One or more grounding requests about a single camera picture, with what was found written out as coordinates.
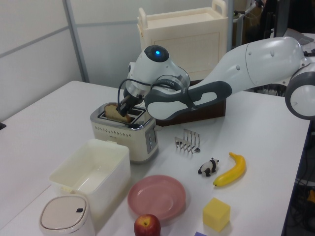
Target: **white storage box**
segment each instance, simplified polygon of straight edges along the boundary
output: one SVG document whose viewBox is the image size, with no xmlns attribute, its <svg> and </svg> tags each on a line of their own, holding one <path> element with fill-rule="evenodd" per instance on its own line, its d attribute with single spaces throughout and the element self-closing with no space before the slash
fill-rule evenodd
<svg viewBox="0 0 315 236">
<path fill-rule="evenodd" d="M 142 50 L 164 47 L 191 81 L 204 79 L 226 53 L 228 17 L 223 0 L 212 0 L 212 7 L 156 15 L 146 15 L 140 8 L 137 25 Z"/>
<path fill-rule="evenodd" d="M 98 139 L 85 143 L 49 176 L 58 196 L 85 196 L 94 221 L 104 216 L 129 179 L 129 149 Z"/>
<path fill-rule="evenodd" d="M 95 236 L 89 203 L 80 195 L 52 199 L 40 216 L 39 228 L 46 236 Z"/>
</svg>

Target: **yellow sponge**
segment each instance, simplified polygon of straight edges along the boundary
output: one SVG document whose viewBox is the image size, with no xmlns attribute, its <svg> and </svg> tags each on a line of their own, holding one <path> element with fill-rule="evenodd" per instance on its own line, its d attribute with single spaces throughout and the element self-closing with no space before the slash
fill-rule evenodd
<svg viewBox="0 0 315 236">
<path fill-rule="evenodd" d="M 228 204 L 212 198 L 202 211 L 203 223 L 220 232 L 230 220 L 230 211 Z"/>
</svg>

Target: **white crate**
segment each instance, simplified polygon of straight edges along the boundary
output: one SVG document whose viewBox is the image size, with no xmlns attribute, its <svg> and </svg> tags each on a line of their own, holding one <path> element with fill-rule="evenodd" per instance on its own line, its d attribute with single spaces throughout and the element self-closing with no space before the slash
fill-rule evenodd
<svg viewBox="0 0 315 236">
<path fill-rule="evenodd" d="M 227 6 L 213 0 L 212 7 L 146 15 L 139 9 L 141 48 L 160 45 L 190 80 L 204 79 L 226 53 Z"/>
<path fill-rule="evenodd" d="M 90 139 L 67 158 L 49 180 L 58 196 L 85 196 L 97 222 L 130 180 L 129 149 L 125 146 Z"/>
</svg>

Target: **toy panda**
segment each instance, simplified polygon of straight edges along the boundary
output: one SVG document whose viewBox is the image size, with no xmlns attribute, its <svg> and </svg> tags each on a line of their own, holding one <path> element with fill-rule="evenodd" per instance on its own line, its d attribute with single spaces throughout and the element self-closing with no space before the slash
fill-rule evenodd
<svg viewBox="0 0 315 236">
<path fill-rule="evenodd" d="M 209 177 L 210 173 L 214 173 L 216 171 L 216 167 L 218 163 L 219 163 L 219 160 L 211 158 L 210 161 L 200 166 L 198 170 L 198 174 L 202 174 L 202 172 L 204 172 L 206 173 L 206 177 Z"/>
</svg>

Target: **apple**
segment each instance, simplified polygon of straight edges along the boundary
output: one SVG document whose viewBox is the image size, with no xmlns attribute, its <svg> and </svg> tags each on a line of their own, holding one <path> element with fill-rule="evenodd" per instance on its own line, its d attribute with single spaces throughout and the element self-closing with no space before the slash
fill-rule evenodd
<svg viewBox="0 0 315 236">
<path fill-rule="evenodd" d="M 159 236 L 161 224 L 155 215 L 144 214 L 136 219 L 133 229 L 136 236 Z"/>
</svg>

